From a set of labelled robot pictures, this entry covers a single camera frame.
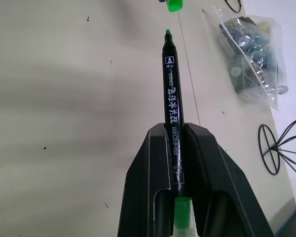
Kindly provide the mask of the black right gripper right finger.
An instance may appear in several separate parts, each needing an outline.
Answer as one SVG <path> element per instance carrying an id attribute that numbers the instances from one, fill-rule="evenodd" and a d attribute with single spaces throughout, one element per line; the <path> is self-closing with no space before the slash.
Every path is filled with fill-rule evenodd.
<path id="1" fill-rule="evenodd" d="M 206 128 L 184 126 L 187 185 L 199 237 L 274 237 L 246 175 Z"/>

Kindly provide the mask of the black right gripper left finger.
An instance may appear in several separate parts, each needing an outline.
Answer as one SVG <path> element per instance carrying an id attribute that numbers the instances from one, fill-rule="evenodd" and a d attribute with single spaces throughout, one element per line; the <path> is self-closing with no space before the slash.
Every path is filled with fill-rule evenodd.
<path id="1" fill-rule="evenodd" d="M 174 177 L 164 124 L 150 128 L 125 178 L 117 237 L 170 237 Z"/>

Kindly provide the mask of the green marker cap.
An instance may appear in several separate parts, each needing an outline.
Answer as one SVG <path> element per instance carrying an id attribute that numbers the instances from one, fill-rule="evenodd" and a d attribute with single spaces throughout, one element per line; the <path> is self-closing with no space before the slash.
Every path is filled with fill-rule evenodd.
<path id="1" fill-rule="evenodd" d="M 166 0 L 169 12 L 180 11 L 184 6 L 184 0 Z"/>

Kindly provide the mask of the black green-tipped marker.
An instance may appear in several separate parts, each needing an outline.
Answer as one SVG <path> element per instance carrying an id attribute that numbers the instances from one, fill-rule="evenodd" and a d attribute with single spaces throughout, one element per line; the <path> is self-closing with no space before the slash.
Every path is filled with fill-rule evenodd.
<path id="1" fill-rule="evenodd" d="M 170 141 L 171 171 L 174 177 L 174 222 L 172 237 L 195 237 L 192 200 L 188 196 L 185 166 L 183 128 L 184 114 L 177 49 L 169 29 L 162 48 L 165 128 Z"/>

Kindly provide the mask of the clear plastic bag of items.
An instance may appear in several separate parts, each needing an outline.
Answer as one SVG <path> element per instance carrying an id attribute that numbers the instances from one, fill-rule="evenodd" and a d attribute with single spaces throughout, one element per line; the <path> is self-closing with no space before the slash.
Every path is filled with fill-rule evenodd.
<path id="1" fill-rule="evenodd" d="M 202 12 L 235 92 L 277 109 L 278 96 L 288 92 L 281 26 L 272 18 L 212 10 Z"/>

